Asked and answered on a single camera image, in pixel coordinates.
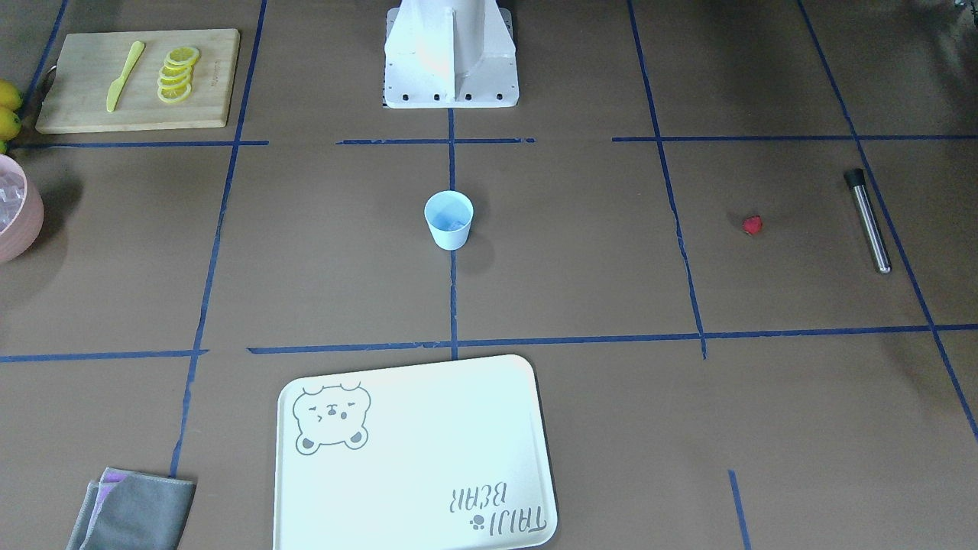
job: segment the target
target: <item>light blue cup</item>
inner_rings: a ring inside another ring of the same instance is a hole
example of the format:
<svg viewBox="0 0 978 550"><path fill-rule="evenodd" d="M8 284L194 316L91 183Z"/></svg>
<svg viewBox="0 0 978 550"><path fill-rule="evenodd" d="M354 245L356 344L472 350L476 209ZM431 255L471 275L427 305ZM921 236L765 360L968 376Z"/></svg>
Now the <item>light blue cup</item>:
<svg viewBox="0 0 978 550"><path fill-rule="evenodd" d="M435 193L424 205L434 243L446 251L456 251L466 243L472 225L472 201L458 191Z"/></svg>

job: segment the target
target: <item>gray cloth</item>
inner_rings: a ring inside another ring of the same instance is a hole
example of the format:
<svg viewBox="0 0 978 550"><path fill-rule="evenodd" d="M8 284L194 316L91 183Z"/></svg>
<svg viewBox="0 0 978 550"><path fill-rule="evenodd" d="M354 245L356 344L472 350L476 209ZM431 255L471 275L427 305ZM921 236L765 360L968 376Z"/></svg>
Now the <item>gray cloth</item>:
<svg viewBox="0 0 978 550"><path fill-rule="evenodd" d="M175 550L192 481L107 468L88 484L66 550Z"/></svg>

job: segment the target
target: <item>lemon slice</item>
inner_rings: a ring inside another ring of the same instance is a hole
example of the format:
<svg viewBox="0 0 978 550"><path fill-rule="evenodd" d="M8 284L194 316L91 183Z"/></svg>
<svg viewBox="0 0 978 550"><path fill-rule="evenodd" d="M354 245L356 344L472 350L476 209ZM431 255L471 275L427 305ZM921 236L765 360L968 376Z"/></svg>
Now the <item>lemon slice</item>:
<svg viewBox="0 0 978 550"><path fill-rule="evenodd" d="M193 89L194 87L191 85L191 83L187 82L187 85L180 86L179 88L170 88L167 90L157 88L156 96L159 97L159 100L163 103L179 103L187 99Z"/></svg>
<svg viewBox="0 0 978 550"><path fill-rule="evenodd" d="M200 59L200 50L194 46L180 46L170 50L164 61L172 67L190 66Z"/></svg>
<svg viewBox="0 0 978 550"><path fill-rule="evenodd" d="M193 79L189 74L184 75L179 80L166 80L162 76L156 80L156 86L160 90L174 90L190 84Z"/></svg>
<svg viewBox="0 0 978 550"><path fill-rule="evenodd" d="M163 68L159 70L159 79L172 82L174 80L182 80L193 73L194 68L191 66L175 68L169 65L164 65Z"/></svg>

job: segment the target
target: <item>black cap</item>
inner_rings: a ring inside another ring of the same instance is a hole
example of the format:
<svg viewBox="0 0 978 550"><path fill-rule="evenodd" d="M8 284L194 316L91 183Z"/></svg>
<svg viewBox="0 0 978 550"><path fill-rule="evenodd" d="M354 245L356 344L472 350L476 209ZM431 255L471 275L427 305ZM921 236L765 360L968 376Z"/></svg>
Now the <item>black cap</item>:
<svg viewBox="0 0 978 550"><path fill-rule="evenodd" d="M853 168L846 171L845 177L846 183L849 184L849 189L859 187L861 185L864 187L866 186L866 177L864 176L862 168Z"/></svg>

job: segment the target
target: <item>wooden cutting board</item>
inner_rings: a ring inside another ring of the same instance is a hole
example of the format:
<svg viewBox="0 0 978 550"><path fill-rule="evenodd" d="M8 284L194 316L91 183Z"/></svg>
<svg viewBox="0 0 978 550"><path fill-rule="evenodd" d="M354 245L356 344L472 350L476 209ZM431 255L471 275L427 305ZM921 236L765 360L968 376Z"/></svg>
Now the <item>wooden cutting board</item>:
<svg viewBox="0 0 978 550"><path fill-rule="evenodd" d="M109 113L109 85L137 40L146 49ZM239 41L235 28L69 34L35 127L42 134L69 134L225 126ZM156 96L156 79L166 54L179 46L200 50L193 92L180 103L165 104Z"/></svg>

